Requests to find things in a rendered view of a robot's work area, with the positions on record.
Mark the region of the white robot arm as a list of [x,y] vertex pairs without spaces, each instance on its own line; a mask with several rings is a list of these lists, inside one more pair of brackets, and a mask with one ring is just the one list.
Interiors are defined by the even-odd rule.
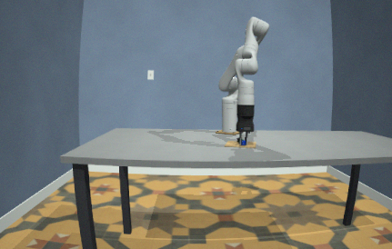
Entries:
[[[238,94],[254,93],[254,82],[246,80],[243,75],[257,73],[258,46],[266,36],[268,29],[268,23],[256,17],[249,19],[246,25],[245,46],[237,49],[229,67],[220,78],[219,89],[222,92],[228,92],[228,95],[222,99],[222,132],[237,132],[237,113],[234,100],[237,100]],[[254,35],[257,37],[255,38]]]

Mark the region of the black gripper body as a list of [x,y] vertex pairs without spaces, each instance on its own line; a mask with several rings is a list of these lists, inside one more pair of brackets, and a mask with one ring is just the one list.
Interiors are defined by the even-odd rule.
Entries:
[[238,132],[254,132],[254,94],[238,94],[237,100],[237,117],[236,130]]

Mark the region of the tan square mat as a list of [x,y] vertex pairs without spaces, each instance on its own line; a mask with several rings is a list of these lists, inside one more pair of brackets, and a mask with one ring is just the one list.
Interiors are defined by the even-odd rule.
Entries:
[[247,142],[247,145],[239,145],[237,141],[228,141],[225,146],[227,147],[245,147],[245,148],[256,148],[256,146],[251,146],[256,144],[256,142]]

